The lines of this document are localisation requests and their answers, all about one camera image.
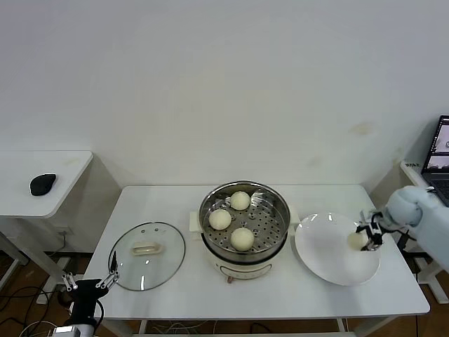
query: glass lid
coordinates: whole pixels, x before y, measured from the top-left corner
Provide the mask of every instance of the glass lid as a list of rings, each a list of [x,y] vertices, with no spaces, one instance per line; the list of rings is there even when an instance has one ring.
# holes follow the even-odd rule
[[[167,282],[184,260],[182,234],[168,223],[143,223],[125,233],[109,255],[116,253],[117,284],[128,290],[144,291]]]

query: white desk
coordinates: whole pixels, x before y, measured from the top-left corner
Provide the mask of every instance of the white desk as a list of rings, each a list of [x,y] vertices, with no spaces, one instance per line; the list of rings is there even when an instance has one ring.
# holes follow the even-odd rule
[[[69,194],[81,174],[91,162],[90,151],[4,151],[0,152],[0,217],[14,219],[44,219],[56,213],[65,197]],[[45,173],[55,173],[57,178],[51,191],[40,197],[31,195],[31,180]],[[0,245],[8,247],[9,255],[12,244],[4,235]],[[52,291],[60,281],[62,268],[68,259],[54,263],[34,240],[25,234],[20,235],[15,245],[26,253],[37,265],[44,269],[50,278],[43,288]],[[46,303],[44,296],[39,296],[38,303]]]
[[[367,284],[337,286],[310,272],[294,255],[288,242],[272,270],[250,281],[227,284],[207,261],[202,241],[192,241],[189,212],[215,186],[126,187],[98,243],[85,278],[103,278],[116,240],[127,230],[148,221],[176,226],[186,240],[184,262],[172,279],[144,292],[116,285],[102,298],[105,319],[318,319],[385,317],[373,319],[358,336],[381,327],[397,315],[422,314],[429,304],[393,239],[381,248],[378,273]],[[320,212],[338,212],[358,220],[361,209],[373,204],[358,185],[274,186],[300,218]],[[114,332],[128,336],[129,331]]]
[[[429,186],[428,182],[421,176],[422,163],[403,160],[401,162],[401,169],[415,186],[423,188]],[[444,206],[438,196],[434,194],[432,198],[436,203]],[[429,286],[439,304],[449,304],[449,298],[436,278],[437,274],[443,271],[443,268],[435,261],[427,264],[427,261],[424,258],[416,258],[415,262],[421,270],[418,273],[418,282]]]

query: steamed bun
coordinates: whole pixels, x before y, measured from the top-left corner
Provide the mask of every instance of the steamed bun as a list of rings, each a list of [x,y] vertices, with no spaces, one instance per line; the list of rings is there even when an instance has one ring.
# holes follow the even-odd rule
[[[215,209],[209,215],[209,223],[214,230],[225,230],[231,225],[231,221],[231,214],[225,209]]]
[[[242,211],[250,206],[251,199],[248,193],[239,191],[231,196],[231,207],[237,211]]]
[[[231,245],[237,251],[249,251],[254,244],[254,234],[248,228],[237,228],[231,234]]]

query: cable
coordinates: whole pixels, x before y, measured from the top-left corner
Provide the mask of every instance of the cable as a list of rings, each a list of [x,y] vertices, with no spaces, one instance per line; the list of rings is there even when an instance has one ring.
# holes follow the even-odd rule
[[[264,324],[261,324],[261,323],[252,323],[250,326],[250,333],[254,333],[254,326],[261,326],[262,328],[267,330],[269,333],[272,333],[272,331],[270,329],[268,329]]]
[[[34,295],[15,296],[16,293],[18,293],[19,291],[25,290],[25,289],[38,289],[38,292],[36,294],[34,294]],[[47,298],[46,312],[45,312],[44,316],[42,317],[42,319],[44,319],[46,313],[48,312],[48,306],[49,306],[47,293],[53,293],[53,292],[54,291],[49,291],[49,292],[42,291],[41,287],[37,287],[37,286],[24,286],[24,287],[22,287],[20,289],[17,289],[16,291],[14,291],[13,295],[11,295],[11,296],[0,296],[0,298],[7,298],[8,299],[5,302],[5,304],[0,308],[0,312],[2,310],[4,310],[8,306],[8,304],[10,303],[12,298],[29,298],[29,297],[33,298],[32,302],[30,303],[30,306],[28,307],[27,314],[25,315],[25,321],[24,322],[21,322],[21,321],[19,321],[18,319],[14,318],[14,317],[9,317],[7,319],[4,319],[2,322],[0,322],[0,325],[2,325],[3,323],[6,323],[7,321],[11,320],[11,321],[13,321],[15,323],[18,323],[18,324],[22,325],[22,327],[25,329],[26,322],[27,322],[27,317],[28,317],[28,312],[29,312],[29,310],[31,308],[31,305],[34,302],[34,299],[36,298],[36,296],[40,295],[41,293],[43,293],[45,295],[45,297]]]
[[[52,323],[52,322],[40,320],[40,321],[37,321],[37,322],[33,322],[33,323],[31,323],[30,325],[28,325],[27,327],[25,327],[25,329],[23,329],[22,332],[20,333],[19,337],[22,337],[23,333],[24,333],[26,330],[28,330],[29,327],[31,327],[31,326],[33,326],[33,325],[35,325],[35,324],[39,325],[40,323],[51,324],[51,325],[53,325],[55,328],[58,327],[56,324],[54,324],[54,323]]]
[[[168,328],[168,330],[166,331],[166,333],[168,333],[168,332],[169,332],[170,330],[172,330],[172,329],[182,329],[182,330],[185,330],[185,331],[187,332],[187,335],[190,334],[189,329],[188,329],[184,324],[181,324],[181,323],[179,323],[179,322],[176,322],[176,323],[171,324],[170,328]]]
[[[26,325],[26,323],[27,323],[27,318],[28,318],[28,314],[29,314],[29,312],[31,311],[31,308],[32,308],[32,306],[33,306],[35,300],[36,300],[37,297],[41,294],[41,292],[42,292],[42,287],[43,287],[43,285],[45,284],[45,282],[46,282],[46,281],[43,281],[42,284],[39,286],[39,292],[37,292],[36,295],[34,295],[34,297],[33,297],[32,301],[31,301],[31,303],[28,305],[28,309],[27,309],[27,312],[25,313],[25,319],[24,319],[24,324],[23,324],[23,325]],[[44,294],[44,296],[46,297],[46,300],[47,300],[47,306],[46,306],[46,308],[45,308],[45,312],[44,312],[43,315],[42,315],[42,318],[41,318],[38,322],[42,322],[42,321],[43,321],[43,319],[45,318],[45,316],[46,316],[47,313],[48,313],[48,309],[50,308],[50,299],[48,298],[48,296],[47,296],[46,293]],[[30,334],[33,334],[33,333],[36,331],[36,329],[37,329],[38,326],[39,326],[39,323],[38,323],[38,324],[37,324],[31,331],[28,331],[28,332],[27,332],[27,336],[29,337]]]
[[[55,255],[57,252],[59,252],[59,251],[61,251],[61,250],[63,250],[63,249],[65,248],[65,234],[60,234],[60,235],[62,235],[62,236],[64,237],[64,241],[63,241],[63,243],[62,243],[62,247],[59,248],[58,250],[52,252],[52,254],[50,254],[50,255],[48,256],[49,258],[51,258],[51,257],[52,257],[53,255]]]
[[[207,322],[209,322],[209,321],[204,321],[204,322],[202,322],[202,323],[200,323],[200,324],[193,325],[193,326],[184,326],[184,327],[182,327],[182,328],[172,328],[172,327],[170,327],[170,328],[166,331],[166,333],[168,333],[169,330],[180,330],[180,329],[185,329],[185,328],[187,328],[187,329],[195,329],[195,328],[198,328],[198,327],[201,326],[201,325],[204,325],[204,324],[207,323]]]
[[[4,319],[3,321],[0,322],[0,325],[2,325],[3,323],[6,323],[7,321],[13,321],[17,324],[23,325],[23,322],[19,321],[18,319],[14,318],[14,317],[8,317],[6,319]]]
[[[26,287],[23,287],[23,288],[20,288],[20,289],[18,289],[18,290],[23,290],[23,289],[26,289],[26,288],[29,288],[28,286],[26,286]],[[54,290],[54,291],[41,291],[41,293],[60,293],[61,291],[59,291],[59,290]],[[34,295],[20,295],[20,296],[8,296],[8,295],[0,295],[0,298],[28,298],[28,297],[33,297],[33,296],[35,296],[36,294],[34,294]]]
[[[101,309],[101,316],[100,319],[97,322],[97,325],[95,325],[95,328],[93,328],[93,334],[97,331],[98,327],[100,326],[101,322],[103,322],[103,318],[105,318],[105,309],[103,308],[103,304],[101,304],[100,300],[97,300],[98,305]]]
[[[43,332],[38,332],[38,333],[33,333],[30,337],[33,337],[33,336],[39,336],[39,335],[43,335],[44,333],[46,333],[47,334],[47,336],[49,336],[50,335],[50,333],[51,333],[51,330],[48,330],[48,331],[43,331]]]

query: computer mouse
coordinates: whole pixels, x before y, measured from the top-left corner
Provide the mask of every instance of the computer mouse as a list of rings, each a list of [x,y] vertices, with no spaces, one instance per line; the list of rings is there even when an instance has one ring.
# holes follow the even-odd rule
[[[55,180],[56,175],[53,173],[42,174],[35,177],[29,184],[31,194],[38,197],[49,193]]]

